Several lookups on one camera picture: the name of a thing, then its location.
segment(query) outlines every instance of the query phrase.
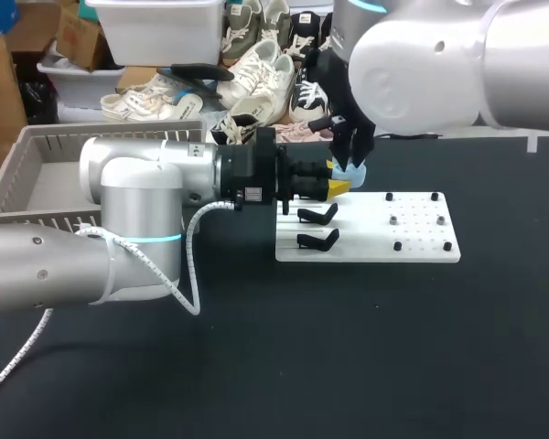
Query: white plastic bin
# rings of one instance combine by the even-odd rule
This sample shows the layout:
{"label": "white plastic bin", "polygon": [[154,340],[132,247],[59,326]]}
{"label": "white plastic bin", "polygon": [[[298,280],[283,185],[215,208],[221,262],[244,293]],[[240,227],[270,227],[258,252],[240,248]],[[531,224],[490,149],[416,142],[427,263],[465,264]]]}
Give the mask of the white plastic bin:
{"label": "white plastic bin", "polygon": [[47,74],[59,100],[68,108],[100,109],[105,94],[116,93],[115,87],[125,69],[94,70],[58,69],[53,67],[57,58],[46,56],[37,64],[37,70]]}
{"label": "white plastic bin", "polygon": [[86,0],[121,66],[169,66],[220,57],[223,0]]}

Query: shoe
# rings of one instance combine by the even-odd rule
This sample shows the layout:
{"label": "shoe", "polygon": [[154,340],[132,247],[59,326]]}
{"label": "shoe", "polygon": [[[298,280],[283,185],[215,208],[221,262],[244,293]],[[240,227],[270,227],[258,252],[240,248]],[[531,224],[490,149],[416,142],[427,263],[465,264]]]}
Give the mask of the shoe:
{"label": "shoe", "polygon": [[293,122],[311,122],[328,115],[328,95],[316,82],[307,80],[307,68],[296,75],[289,117]]}
{"label": "shoe", "polygon": [[331,34],[331,19],[333,18],[333,13],[330,12],[326,15],[321,24],[321,40],[319,41],[319,50],[326,50],[331,44],[330,34]]}
{"label": "shoe", "polygon": [[271,0],[264,9],[258,40],[273,39],[280,48],[287,48],[291,31],[291,14],[286,0]]}
{"label": "shoe", "polygon": [[249,96],[238,101],[206,136],[206,142],[218,145],[245,144],[256,128],[265,126],[274,112],[269,96]]}
{"label": "shoe", "polygon": [[218,82],[217,93],[221,95],[221,104],[230,109],[240,99],[250,96],[262,78],[263,64],[273,64],[280,53],[278,43],[272,39],[264,39],[252,46],[229,68],[234,79]]}
{"label": "shoe", "polygon": [[305,55],[312,48],[319,45],[319,22],[320,18],[313,12],[302,12],[291,16],[291,43],[285,53],[290,55],[299,68]]}
{"label": "shoe", "polygon": [[252,96],[268,96],[272,98],[273,114],[267,125],[278,122],[286,112],[286,106],[293,90],[295,65],[288,55],[281,55],[271,66],[264,64],[264,76],[258,83]]}
{"label": "shoe", "polygon": [[180,82],[155,73],[155,76],[146,84],[130,86],[121,94],[108,94],[102,96],[100,103],[108,106],[106,102],[117,102],[129,91],[140,93],[145,96],[162,96],[166,103],[173,103],[175,96],[184,89],[184,85]]}
{"label": "shoe", "polygon": [[110,122],[165,121],[194,118],[199,114],[203,100],[195,95],[184,96],[177,105],[171,98],[159,94],[127,91],[124,95],[102,97],[102,113]]}
{"label": "shoe", "polygon": [[258,27],[263,12],[260,0],[243,0],[241,5],[228,5],[228,28],[221,40],[221,60],[230,67],[248,51],[258,37]]}

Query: white plastic board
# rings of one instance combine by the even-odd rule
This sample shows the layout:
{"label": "white plastic board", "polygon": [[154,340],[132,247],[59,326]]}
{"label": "white plastic board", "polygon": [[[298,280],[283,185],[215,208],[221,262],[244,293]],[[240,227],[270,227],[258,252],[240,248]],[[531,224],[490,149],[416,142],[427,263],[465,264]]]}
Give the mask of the white plastic board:
{"label": "white plastic board", "polygon": [[[461,256],[447,201],[431,192],[350,192],[324,203],[309,199],[291,201],[289,215],[279,203],[276,220],[276,259],[280,262],[433,262],[455,263]],[[297,209],[325,213],[338,203],[338,213],[328,226],[299,222]],[[391,225],[391,216],[397,223]],[[443,225],[437,224],[444,217]],[[339,229],[339,239],[329,252],[299,249],[296,235],[305,233],[325,239]],[[397,252],[394,244],[402,249]],[[444,244],[451,242],[451,251]]]}

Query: white cable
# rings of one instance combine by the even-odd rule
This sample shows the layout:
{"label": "white cable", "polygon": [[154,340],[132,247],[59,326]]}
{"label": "white cable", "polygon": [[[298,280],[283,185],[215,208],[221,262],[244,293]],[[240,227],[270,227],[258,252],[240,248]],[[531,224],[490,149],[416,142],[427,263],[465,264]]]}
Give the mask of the white cable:
{"label": "white cable", "polygon": [[48,320],[51,318],[51,314],[53,314],[53,308],[49,308],[45,310],[45,314],[43,314],[43,317],[40,319],[40,322],[38,322],[37,327],[31,334],[31,336],[28,338],[27,343],[25,343],[24,346],[15,355],[15,357],[10,360],[10,362],[8,363],[8,366],[6,366],[4,370],[0,372],[0,384],[2,383],[2,381],[6,379],[6,377],[10,374],[10,372],[12,372],[12,370],[16,367],[16,365],[20,362],[20,360],[27,354],[27,352],[35,344],[38,336],[40,336],[40,333],[43,332],[43,329],[45,329],[45,326],[47,325]]}
{"label": "white cable", "polygon": [[[203,215],[205,215],[210,210],[215,209],[226,209],[226,210],[234,210],[234,205],[231,202],[225,202],[225,201],[218,201],[215,203],[210,203],[200,210],[198,210],[195,215],[193,215],[193,218],[191,218],[191,222],[189,223],[189,227],[187,229],[187,238],[186,238],[186,254],[187,254],[187,266],[189,269],[189,278],[191,281],[191,293],[193,296],[193,305],[183,296],[183,294],[177,289],[177,287],[168,279],[168,277],[165,276],[163,272],[161,272],[158,267],[140,250],[138,250],[138,247],[136,247],[131,242],[128,242],[124,238],[115,235],[114,233],[111,233],[110,231],[103,229],[101,227],[89,227],[87,229],[81,229],[76,232],[77,235],[85,236],[85,235],[96,235],[101,236],[105,239],[112,240],[115,244],[119,245],[120,247],[126,249],[130,253],[132,253],[140,262],[142,262],[144,265],[146,265],[165,285],[165,287],[177,298],[177,300],[187,309],[192,315],[197,316],[199,314],[199,311],[201,309],[201,306],[199,304],[199,289],[198,289],[198,281],[197,277],[195,275],[195,265],[193,262],[193,234],[195,232],[195,226],[201,219]],[[2,381],[6,379],[6,377],[12,372],[12,370],[16,367],[16,365],[20,362],[20,360],[27,354],[27,352],[32,348],[32,346],[35,344],[35,342],[38,339],[38,336],[43,332],[45,329],[45,326],[47,325],[48,320],[51,318],[51,315],[53,314],[53,308],[48,308],[45,310],[45,313],[43,314],[42,318],[38,322],[37,327],[31,334],[31,336],[28,338],[27,342],[23,345],[23,347],[18,351],[18,353],[15,355],[13,359],[10,360],[8,365],[0,372],[0,384]]]}

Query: black table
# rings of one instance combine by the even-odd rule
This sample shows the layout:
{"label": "black table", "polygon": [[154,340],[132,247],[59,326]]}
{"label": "black table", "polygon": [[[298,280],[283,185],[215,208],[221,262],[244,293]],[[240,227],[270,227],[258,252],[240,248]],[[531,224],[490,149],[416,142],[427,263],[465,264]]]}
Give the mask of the black table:
{"label": "black table", "polygon": [[[212,212],[201,316],[56,310],[0,439],[548,439],[549,138],[383,141],[364,189],[446,192],[461,261],[283,264],[270,209]],[[0,316],[0,370],[39,316]]]}

